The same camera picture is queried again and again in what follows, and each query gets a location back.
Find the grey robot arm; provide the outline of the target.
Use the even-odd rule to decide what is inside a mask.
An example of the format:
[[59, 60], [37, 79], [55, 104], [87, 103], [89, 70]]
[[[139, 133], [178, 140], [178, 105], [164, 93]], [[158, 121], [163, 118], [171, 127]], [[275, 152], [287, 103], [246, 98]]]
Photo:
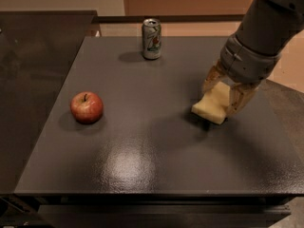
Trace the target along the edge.
[[272, 73], [282, 49], [303, 29], [304, 0], [253, 0], [202, 85], [202, 92], [208, 94], [223, 79], [231, 79], [229, 104], [225, 109], [212, 109], [208, 104], [197, 114], [220, 124], [239, 113]]

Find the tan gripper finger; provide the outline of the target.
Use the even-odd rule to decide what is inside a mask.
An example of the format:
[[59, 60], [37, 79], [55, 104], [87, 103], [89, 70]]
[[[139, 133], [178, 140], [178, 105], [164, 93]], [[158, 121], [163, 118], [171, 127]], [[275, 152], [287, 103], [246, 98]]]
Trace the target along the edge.
[[256, 95], [260, 82], [257, 83], [235, 83], [230, 86], [229, 105], [226, 109], [226, 117], [232, 117], [246, 106]]
[[203, 82], [202, 92], [206, 93], [207, 91], [211, 90], [217, 83], [219, 83], [226, 77], [227, 75], [223, 70], [221, 61], [217, 61], [217, 63], [210, 68]]

